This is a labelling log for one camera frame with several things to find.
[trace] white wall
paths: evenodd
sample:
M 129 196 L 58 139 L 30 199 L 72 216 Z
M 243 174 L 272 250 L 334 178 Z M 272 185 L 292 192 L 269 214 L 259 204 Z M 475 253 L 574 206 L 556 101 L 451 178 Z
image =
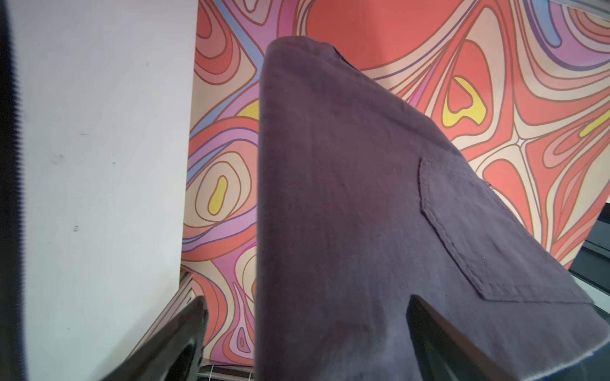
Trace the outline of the white wall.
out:
M 9 11 L 28 373 L 98 380 L 178 290 L 197 1 L 9 0 Z

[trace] psychedelic wall mural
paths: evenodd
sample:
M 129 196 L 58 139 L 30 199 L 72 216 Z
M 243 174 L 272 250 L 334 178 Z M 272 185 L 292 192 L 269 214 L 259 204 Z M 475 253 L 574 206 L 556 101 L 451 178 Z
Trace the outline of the psychedelic wall mural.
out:
M 206 358 L 253 364 L 259 76 L 286 35 L 430 116 L 570 265 L 610 193 L 610 21 L 547 0 L 199 0 L 182 264 Z

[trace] back pocket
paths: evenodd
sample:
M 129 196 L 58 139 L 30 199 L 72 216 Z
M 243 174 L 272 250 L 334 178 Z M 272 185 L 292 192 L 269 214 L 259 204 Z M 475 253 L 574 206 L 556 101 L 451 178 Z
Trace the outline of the back pocket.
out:
M 592 302 L 468 164 L 423 158 L 419 185 L 422 213 L 483 299 Z

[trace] pocket stitching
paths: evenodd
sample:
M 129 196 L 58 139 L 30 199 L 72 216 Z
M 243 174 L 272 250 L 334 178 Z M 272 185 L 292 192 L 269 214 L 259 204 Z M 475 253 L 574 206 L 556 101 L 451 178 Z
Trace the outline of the pocket stitching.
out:
M 422 158 L 422 165 L 427 166 L 428 169 L 426 169 L 426 171 L 429 171 L 429 167 L 432 164 L 431 164 L 430 160 L 428 160 L 426 158 Z M 462 172 L 464 174 L 469 174 L 467 171 L 465 171 L 461 168 L 455 168 L 455 170 L 458 170 L 459 172 Z M 430 183 L 426 180 L 426 176 L 423 175 L 424 172 L 425 171 L 420 171 L 420 174 L 419 174 L 419 180 L 421 183 L 423 183 L 425 185 L 425 188 L 426 188 L 425 192 L 422 190 L 421 195 L 420 195 L 421 199 L 422 199 L 422 211 L 424 212 L 424 215 L 431 223 L 432 228 L 434 230 L 436 230 L 437 234 L 439 235 L 441 243 L 443 243 L 443 246 L 445 247 L 445 249 L 449 252 L 449 254 L 453 258 L 453 260 L 458 264 L 458 268 L 464 273 L 467 280 L 471 281 L 471 283 L 473 281 L 475 281 L 475 283 L 477 283 L 476 289 L 478 292 L 480 292 L 481 294 L 488 294 L 489 296 L 494 296 L 493 293 L 490 293 L 487 290 L 485 290 L 486 286 L 499 286 L 499 287 L 511 287 L 511 288 L 528 287 L 532 290 L 541 290 L 541 291 L 543 291 L 543 290 L 550 290 L 550 291 L 555 291 L 555 292 L 565 291 L 572 297 L 576 297 L 576 298 L 581 297 L 580 295 L 575 294 L 574 291 L 571 290 L 570 288 L 565 288 L 565 287 L 545 287 L 545 286 L 532 285 L 532 284 L 516 285 L 516 284 L 508 284 L 508 283 L 492 283 L 492 282 L 483 281 L 483 279 L 481 279 L 474 272 L 474 270 L 470 267 L 470 265 L 466 262 L 466 260 L 464 259 L 464 256 L 459 252 L 459 250 L 453 243 L 451 236 L 447 233 L 443 224 L 440 222 L 440 219 L 436 216 L 436 214 L 434 213 L 434 210 L 430 207 L 432 205 L 432 202 L 430 199 L 430 195 L 431 195 Z M 502 204 L 502 205 L 504 207 L 505 212 L 511 213 L 511 216 L 512 216 L 514 222 L 520 225 L 520 227 L 522 228 L 521 230 L 524 230 L 525 228 L 516 219 L 516 217 L 514 215 L 512 215 L 512 212 L 507 208 L 507 206 L 504 204 Z M 532 237 L 529 233 L 527 234 L 527 236 L 529 237 L 530 240 L 533 240 L 536 245 L 540 245 L 538 243 L 538 241 L 536 241 L 536 239 L 534 237 Z

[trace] seam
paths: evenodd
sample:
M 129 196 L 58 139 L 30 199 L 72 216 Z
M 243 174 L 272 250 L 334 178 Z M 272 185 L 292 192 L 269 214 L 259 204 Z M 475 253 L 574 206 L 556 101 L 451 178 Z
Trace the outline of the seam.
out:
M 481 279 L 479 277 L 479 275 L 477 275 L 476 271 L 473 270 L 473 268 L 467 263 L 465 257 L 459 252 L 459 250 L 457 249 L 457 247 L 455 246 L 453 240 L 451 239 L 451 235 L 447 232 L 447 230 L 445 229 L 445 227 L 443 226 L 443 224 L 440 222 L 440 219 L 438 218 L 438 216 L 434 213 L 434 209 L 432 208 L 432 201 L 431 201 L 431 187 L 430 187 L 430 183 L 427 181 L 427 171 L 429 171 L 429 167 L 432 165 L 432 163 L 426 159 L 426 158 L 422 158 L 422 164 L 420 165 L 420 174 L 419 174 L 419 180 L 420 182 L 424 185 L 424 187 L 422 188 L 422 211 L 424 212 L 424 215 L 427 217 L 427 219 L 430 221 L 432 227 L 437 231 L 437 234 L 439 235 L 439 238 L 441 240 L 441 242 L 443 243 L 443 245 L 445 246 L 445 249 L 447 249 L 447 251 L 449 252 L 449 254 L 453 257 L 454 261 L 457 263 L 457 265 L 460 267 L 460 269 L 462 270 L 462 272 L 464 273 L 464 275 L 468 278 L 468 276 L 471 276 L 472 278 L 474 278 L 473 280 L 475 280 L 477 283 L 475 286 L 477 286 L 477 290 L 481 293 L 481 294 L 485 294 L 485 295 L 494 295 L 494 294 L 502 294 L 502 296 L 504 297 L 514 297 L 515 295 L 521 298 L 529 298 L 529 299 L 535 299 L 535 300 L 542 300 L 542 299 L 553 299 L 552 297 L 533 297 L 533 296 L 524 296 L 524 295 L 519 295 L 519 293 L 502 293 L 500 291 L 486 291 L 486 290 L 482 290 L 481 288 L 485 287 L 485 286 L 498 286 L 498 287 L 511 287 L 511 288 L 523 288 L 523 287 L 528 287 L 531 291 L 553 291 L 553 294 L 557 295 L 560 293 L 560 291 L 563 291 L 565 293 L 568 293 L 569 295 L 566 297 L 564 296 L 564 299 L 573 299 L 576 298 L 577 300 L 580 300 L 580 295 L 578 295 L 577 293 L 575 293 L 572 289 L 570 288 L 565 288 L 565 287 L 545 287 L 545 286 L 536 286 L 536 285 L 532 285 L 532 284 L 526 284 L 526 285 L 516 285 L 516 284 L 511 284 L 511 283 L 491 283 L 491 282 L 487 282 L 487 281 L 483 281 L 483 279 Z M 450 170 L 454 170 L 454 168 L 449 168 L 446 166 L 442 166 L 446 169 L 450 169 Z M 464 173 L 464 174 L 468 174 L 468 175 L 472 175 L 471 173 L 469 173 L 468 171 L 462 169 L 462 168 L 455 168 L 455 171 L 458 171 L 460 173 Z M 493 191 L 489 188 L 487 188 L 488 192 L 493 193 Z M 497 197 L 495 197 L 495 194 L 490 194 L 490 196 L 494 196 L 492 197 L 492 199 L 494 200 L 494 202 L 498 205 L 498 199 L 496 199 Z M 532 237 L 529 232 L 527 232 L 525 230 L 525 228 L 519 223 L 519 221 L 517 221 L 517 219 L 515 218 L 515 216 L 512 214 L 512 212 L 510 210 L 508 210 L 508 208 L 506 207 L 506 205 L 504 205 L 501 201 L 499 201 L 499 203 L 501 204 L 501 206 L 503 207 L 503 210 L 505 211 L 505 213 L 510 213 L 510 216 L 512 218 L 512 221 L 516 224 L 519 224 L 519 228 L 518 229 L 520 231 L 520 234 L 522 236 L 526 236 L 528 237 L 530 243 L 535 243 L 536 246 L 540 245 L 538 243 L 538 241 L 536 241 L 536 239 L 534 237 Z M 552 258 L 548 258 L 548 256 L 544 256 L 546 261 L 549 260 L 553 260 Z

